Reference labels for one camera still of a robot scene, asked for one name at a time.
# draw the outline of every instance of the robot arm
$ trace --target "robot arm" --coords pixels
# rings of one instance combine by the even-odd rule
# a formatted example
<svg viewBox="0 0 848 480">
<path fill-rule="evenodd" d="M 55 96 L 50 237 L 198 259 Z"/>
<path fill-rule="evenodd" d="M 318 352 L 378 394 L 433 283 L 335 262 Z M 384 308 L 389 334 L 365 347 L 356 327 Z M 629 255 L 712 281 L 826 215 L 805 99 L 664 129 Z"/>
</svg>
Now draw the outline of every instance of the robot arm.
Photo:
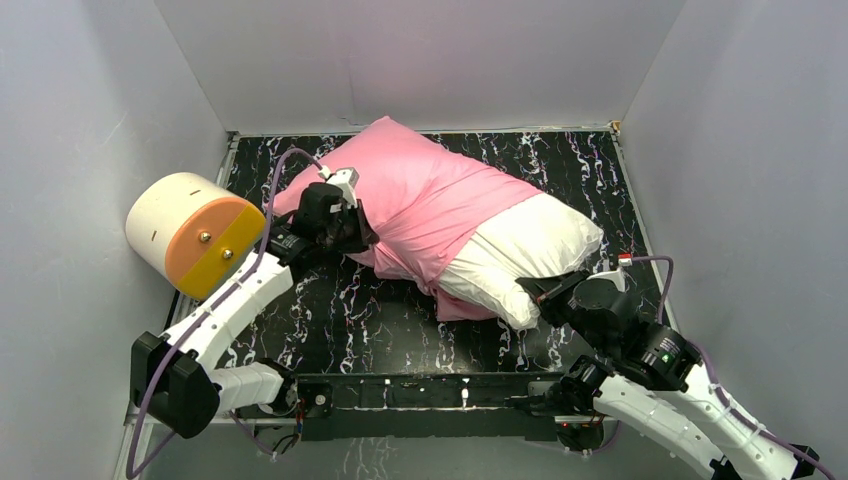
<svg viewBox="0 0 848 480">
<path fill-rule="evenodd" d="M 545 320 L 554 326 L 569 323 L 606 357 L 583 356 L 560 380 L 557 390 L 577 413 L 596 410 L 618 418 L 683 459 L 701 478 L 812 475 L 808 460 L 818 460 L 812 449 L 784 445 L 765 431 L 710 378 L 709 360 L 698 348 L 670 327 L 637 317 L 620 268 L 519 283 Z"/>
<path fill-rule="evenodd" d="M 142 406 L 145 393 L 153 388 L 147 412 L 183 438 L 199 434 L 215 416 L 236 408 L 259 405 L 279 414 L 292 410 L 298 401 L 297 378 L 281 365 L 263 359 L 244 367 L 215 367 L 265 306 L 292 288 L 328 251 L 358 253 L 379 240 L 356 198 L 356 171 L 342 169 L 327 177 L 326 182 L 313 183 L 303 191 L 298 210 L 270 226 L 265 251 L 247 253 L 240 266 L 229 269 L 235 272 L 191 315 L 161 335 L 146 332 L 136 340 L 130 379 L 136 406 Z M 149 202 L 150 192 L 161 195 L 159 190 L 157 185 L 151 187 L 137 206 Z M 201 233 L 197 238 L 206 243 L 211 236 Z M 222 251 L 225 259 L 234 256 L 229 248 Z M 157 378 L 162 362 L 167 366 Z"/>
</svg>

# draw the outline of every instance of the white arm segment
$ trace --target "white arm segment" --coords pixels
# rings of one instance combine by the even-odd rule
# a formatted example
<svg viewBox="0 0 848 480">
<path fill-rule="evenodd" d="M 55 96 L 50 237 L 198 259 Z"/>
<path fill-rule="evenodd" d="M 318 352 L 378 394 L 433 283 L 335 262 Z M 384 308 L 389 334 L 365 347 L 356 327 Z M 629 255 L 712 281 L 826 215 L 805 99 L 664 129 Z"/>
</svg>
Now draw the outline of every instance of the white arm segment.
<svg viewBox="0 0 848 480">
<path fill-rule="evenodd" d="M 209 379 L 221 386 L 218 414 L 249 405 L 267 405 L 277 398 L 283 386 L 279 372 L 256 362 L 246 367 L 213 370 Z"/>
<path fill-rule="evenodd" d="M 358 181 L 359 173 L 357 173 L 355 168 L 340 168 L 333 173 L 333 176 L 327 180 L 327 183 L 341 189 L 342 195 L 347 201 L 348 208 L 356 208 L 357 199 L 354 188 Z"/>
<path fill-rule="evenodd" d="M 776 445 L 758 432 L 751 431 L 733 418 L 711 387 L 707 371 L 696 365 L 686 376 L 689 389 L 683 392 L 656 392 L 692 422 L 718 446 L 744 480 L 782 480 L 792 478 L 798 461 L 792 452 Z M 758 423 L 724 390 L 730 404 L 749 420 Z"/>
<path fill-rule="evenodd" d="M 595 398 L 598 412 L 621 420 L 662 445 L 701 478 L 712 478 L 715 472 L 710 462 L 721 461 L 723 455 L 689 419 L 621 375 L 608 377 L 600 390 L 601 396 Z"/>
<path fill-rule="evenodd" d="M 165 331 L 170 336 L 168 342 L 173 344 L 185 332 L 194 320 L 212 303 L 229 289 L 256 261 L 257 254 L 251 252 L 236 273 L 221 285 L 203 304 L 191 315 Z M 266 253 L 262 263 L 244 284 L 230 294 L 203 321 L 200 327 L 180 347 L 180 351 L 188 353 L 194 350 L 198 353 L 195 359 L 207 372 L 215 369 L 218 359 L 227 347 L 256 316 L 280 294 L 293 285 L 291 272 L 288 267 L 280 266 L 279 259 Z"/>
<path fill-rule="evenodd" d="M 615 288 L 619 292 L 624 292 L 627 290 L 627 281 L 624 279 L 624 270 L 622 270 L 621 268 L 617 268 L 615 270 L 607 270 L 605 272 L 598 272 L 594 275 L 590 275 L 587 280 L 592 279 L 609 280 L 610 282 L 615 284 Z"/>
</svg>

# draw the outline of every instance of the pillow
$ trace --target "pillow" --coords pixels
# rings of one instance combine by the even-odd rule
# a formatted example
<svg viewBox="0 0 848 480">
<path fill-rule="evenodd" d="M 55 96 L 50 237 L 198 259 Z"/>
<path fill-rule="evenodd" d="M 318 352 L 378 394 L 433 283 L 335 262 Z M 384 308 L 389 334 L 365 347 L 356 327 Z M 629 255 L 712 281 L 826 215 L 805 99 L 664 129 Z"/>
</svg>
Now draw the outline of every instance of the pillow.
<svg viewBox="0 0 848 480">
<path fill-rule="evenodd" d="M 380 236 L 350 257 L 379 278 L 416 282 L 436 297 L 440 321 L 501 316 L 516 329 L 534 326 L 538 310 L 515 279 L 572 271 L 600 243 L 600 229 L 570 207 L 389 117 L 320 161 L 357 170 L 357 197 Z M 314 167 L 301 172 L 274 198 L 274 212 L 296 209 L 316 181 Z"/>
</svg>

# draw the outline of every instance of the white pillow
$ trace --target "white pillow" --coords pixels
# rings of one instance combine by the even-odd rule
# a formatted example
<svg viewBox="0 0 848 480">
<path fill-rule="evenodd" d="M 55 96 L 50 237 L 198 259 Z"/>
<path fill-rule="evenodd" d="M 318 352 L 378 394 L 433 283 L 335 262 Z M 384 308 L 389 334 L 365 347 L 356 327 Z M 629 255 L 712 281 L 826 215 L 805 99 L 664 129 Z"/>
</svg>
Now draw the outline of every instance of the white pillow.
<svg viewBox="0 0 848 480">
<path fill-rule="evenodd" d="M 539 309 L 516 279 L 573 272 L 598 250 L 602 236 L 585 215 L 541 193 L 477 227 L 442 272 L 439 286 L 516 330 L 534 328 Z"/>
</svg>

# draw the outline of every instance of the black bracket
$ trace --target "black bracket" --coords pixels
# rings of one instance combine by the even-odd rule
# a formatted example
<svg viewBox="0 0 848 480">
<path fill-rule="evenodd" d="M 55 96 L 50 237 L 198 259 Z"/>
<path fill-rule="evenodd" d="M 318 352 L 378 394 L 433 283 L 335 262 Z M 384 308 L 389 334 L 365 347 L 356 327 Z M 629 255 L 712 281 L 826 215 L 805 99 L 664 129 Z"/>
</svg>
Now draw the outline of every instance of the black bracket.
<svg viewBox="0 0 848 480">
<path fill-rule="evenodd" d="M 349 205 L 339 187 L 321 182 L 309 184 L 300 194 L 291 231 L 324 248 L 346 254 L 364 252 L 380 241 L 368 223 L 362 201 Z"/>
<path fill-rule="evenodd" d="M 133 343 L 130 359 L 130 400 L 136 407 L 171 345 L 150 332 Z M 199 434 L 215 417 L 218 389 L 195 356 L 177 352 L 151 397 L 148 413 L 183 438 Z"/>
<path fill-rule="evenodd" d="M 574 320 L 568 306 L 574 288 L 586 280 L 589 273 L 578 271 L 547 278 L 518 278 L 515 280 L 539 306 L 542 318 L 554 328 Z"/>
<path fill-rule="evenodd" d="M 795 443 L 790 443 L 790 445 L 806 453 L 810 456 L 810 458 L 815 461 L 819 461 L 821 459 L 821 457 L 819 457 L 819 454 L 815 450 L 813 450 L 813 447 L 807 445 L 798 445 Z M 816 473 L 816 467 L 814 467 L 812 463 L 802 459 L 798 455 L 795 455 L 795 460 L 798 460 L 798 466 L 795 467 L 795 471 L 792 473 L 793 480 L 796 478 L 811 477 L 814 473 Z"/>
<path fill-rule="evenodd" d="M 612 375 L 612 368 L 603 361 L 581 355 L 559 381 L 565 403 L 573 405 L 575 413 L 593 413 L 595 398 L 602 394 L 601 385 Z"/>
</svg>

